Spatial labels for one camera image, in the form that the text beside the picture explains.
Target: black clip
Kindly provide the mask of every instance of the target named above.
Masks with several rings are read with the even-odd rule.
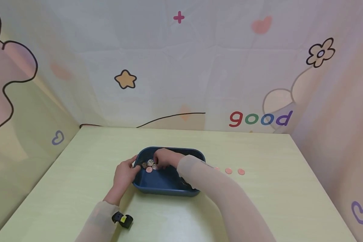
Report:
[[[130,215],[123,215],[120,212],[116,212],[111,220],[116,224],[117,222],[125,229],[128,229],[133,222],[133,218]]]

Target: purple heart outline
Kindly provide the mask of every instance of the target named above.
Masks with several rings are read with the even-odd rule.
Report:
[[[55,137],[52,139],[51,143],[53,145],[59,145],[60,143],[63,142],[63,140],[65,140],[65,136],[63,135],[63,132],[61,130],[58,130],[57,132],[55,132]]]
[[[352,213],[353,213],[353,216],[355,216],[355,219],[358,221],[358,223],[360,224],[363,224],[363,220],[361,220],[356,214],[355,214],[355,207],[358,207],[359,208],[359,212],[360,214],[363,214],[363,209],[362,209],[362,206],[360,205],[359,202],[357,201],[353,201],[352,204],[351,204],[351,210],[352,210]]]

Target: pink token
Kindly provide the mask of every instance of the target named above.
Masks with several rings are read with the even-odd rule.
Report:
[[[226,169],[225,169],[225,172],[226,172],[227,174],[231,174],[231,173],[233,173],[232,169],[230,169],[230,168],[226,168]]]
[[[241,168],[238,169],[238,174],[239,175],[245,175],[245,171]]]

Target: light green table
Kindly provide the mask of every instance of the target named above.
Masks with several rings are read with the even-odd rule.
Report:
[[[0,242],[72,242],[110,188],[116,165],[148,146],[195,148],[256,204],[278,242],[355,242],[289,135],[83,127],[0,231]],[[246,171],[244,176],[238,168]],[[225,242],[216,206],[203,194],[142,194],[121,203],[134,218],[118,242]]]

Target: pink plus sign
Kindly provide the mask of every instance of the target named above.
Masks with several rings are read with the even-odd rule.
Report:
[[[174,20],[177,20],[178,23],[182,23],[182,19],[184,19],[184,16],[181,14],[181,11],[177,13],[177,16],[173,17]]]

